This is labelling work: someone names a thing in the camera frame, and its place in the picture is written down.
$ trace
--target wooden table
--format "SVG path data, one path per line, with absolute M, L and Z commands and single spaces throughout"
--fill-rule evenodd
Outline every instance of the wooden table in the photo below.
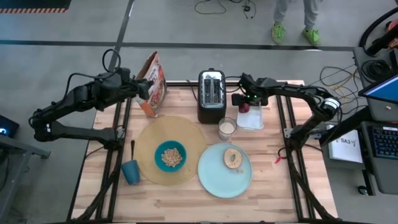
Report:
M 289 81 L 289 83 L 303 84 L 303 81 Z M 230 99 L 228 96 L 226 115 L 236 118 L 238 109 L 231 105 Z M 302 124 L 309 119 L 311 111 L 306 102 L 292 98 L 292 103 L 297 124 Z M 263 107 L 262 110 L 264 113 L 263 130 L 254 133 L 236 131 L 230 140 L 233 144 L 242 147 L 252 162 L 253 178 L 245 193 L 235 198 L 216 198 L 201 186 L 197 175 L 182 184 L 173 186 L 153 184 L 143 176 L 139 185 L 128 185 L 121 173 L 114 222 L 297 221 L 286 160 L 274 163 L 277 159 L 277 150 L 284 146 L 274 96 L 269 98 L 269 105 Z M 114 111 L 115 107 L 111 106 L 104 112 L 97 112 L 94 128 L 110 127 Z M 289 125 L 286 107 L 284 111 Z M 217 135 L 217 125 L 199 123 L 197 102 L 190 87 L 169 88 L 160 115 L 188 118 L 202 128 L 209 146 L 221 142 Z M 154 119 L 147 117 L 134 101 L 126 132 L 123 162 L 131 159 L 130 141 L 136 139 L 142 129 Z M 317 141 L 307 143 L 319 146 Z M 100 146 L 97 142 L 90 142 L 88 153 Z M 105 157 L 106 151 L 100 150 L 86 159 L 72 217 L 82 214 L 98 193 Z M 303 157 L 311 190 L 328 212 L 337 217 L 321 152 L 311 147 L 304 147 Z M 300 198 L 305 217 L 308 217 L 302 191 L 300 191 Z M 104 213 L 107 210 L 108 205 L 105 203 Z

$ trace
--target gray pants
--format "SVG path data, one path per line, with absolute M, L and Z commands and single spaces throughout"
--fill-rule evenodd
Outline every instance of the gray pants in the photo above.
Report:
M 275 12 L 274 12 L 274 20 L 275 24 L 279 25 L 285 17 L 285 13 L 287 11 L 287 6 L 292 0 L 277 0 Z M 315 21 L 318 15 L 318 7 L 319 3 L 322 0 L 303 0 L 304 1 L 304 25 L 306 30 L 310 30 L 314 27 Z

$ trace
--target glass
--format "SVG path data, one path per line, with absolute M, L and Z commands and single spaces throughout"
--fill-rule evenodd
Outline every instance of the glass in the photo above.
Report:
M 218 123 L 218 137 L 228 141 L 236 130 L 236 122 L 232 118 L 223 118 Z

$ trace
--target toaster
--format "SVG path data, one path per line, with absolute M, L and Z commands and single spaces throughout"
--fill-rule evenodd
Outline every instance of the toaster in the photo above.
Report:
M 198 120 L 202 124 L 218 124 L 226 113 L 225 75 L 209 68 L 198 77 Z

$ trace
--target green shoe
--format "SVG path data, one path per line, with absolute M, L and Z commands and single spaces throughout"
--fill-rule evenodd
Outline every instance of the green shoe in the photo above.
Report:
M 318 46 L 321 43 L 319 38 L 318 30 L 310 29 L 310 30 L 303 30 L 303 36 L 306 38 L 307 41 L 310 42 L 312 46 Z
M 279 25 L 274 25 L 272 27 L 272 40 L 274 40 L 276 44 L 282 43 L 284 35 L 285 35 L 285 28 L 282 25 L 279 24 Z

